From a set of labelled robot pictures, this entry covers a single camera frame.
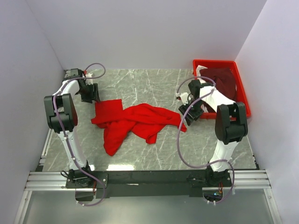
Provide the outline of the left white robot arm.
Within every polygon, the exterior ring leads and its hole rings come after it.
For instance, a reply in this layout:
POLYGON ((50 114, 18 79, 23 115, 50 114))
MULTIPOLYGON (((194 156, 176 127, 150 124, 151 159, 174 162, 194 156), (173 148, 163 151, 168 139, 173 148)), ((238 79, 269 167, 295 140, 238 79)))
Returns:
POLYGON ((100 102, 98 84, 87 82, 93 77, 80 69, 66 72, 62 86, 56 93, 44 97, 47 123, 58 134, 69 160, 69 172, 62 171, 68 182, 88 185, 93 182, 91 170, 81 149, 78 134, 78 115, 73 102, 75 95, 80 95, 86 103, 100 102))

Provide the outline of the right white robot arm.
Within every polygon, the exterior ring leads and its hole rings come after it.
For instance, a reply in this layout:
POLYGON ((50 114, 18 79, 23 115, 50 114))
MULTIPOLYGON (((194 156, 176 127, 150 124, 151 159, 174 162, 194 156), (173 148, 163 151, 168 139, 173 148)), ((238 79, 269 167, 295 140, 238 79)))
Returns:
POLYGON ((189 92, 176 91, 176 98, 182 101, 179 111, 182 121, 187 125, 197 121, 203 114, 203 103, 208 104, 215 112, 215 135, 217 143, 214 154, 208 164, 188 167, 204 168, 206 182, 220 182, 228 176, 229 162, 238 143, 248 134, 246 106, 243 102, 235 102, 216 89, 216 83, 210 78, 195 76, 186 80, 189 92))

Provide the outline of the red t shirt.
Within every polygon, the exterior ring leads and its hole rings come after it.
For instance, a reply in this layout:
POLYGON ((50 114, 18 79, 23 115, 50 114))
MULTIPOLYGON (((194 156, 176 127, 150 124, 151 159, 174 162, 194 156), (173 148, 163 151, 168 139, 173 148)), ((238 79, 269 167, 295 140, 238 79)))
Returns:
POLYGON ((104 130, 103 147, 109 156, 114 156, 129 132, 155 144, 157 134, 165 126, 179 127, 181 117, 177 112, 142 103, 126 109, 121 99, 95 103, 95 117, 91 123, 104 130))

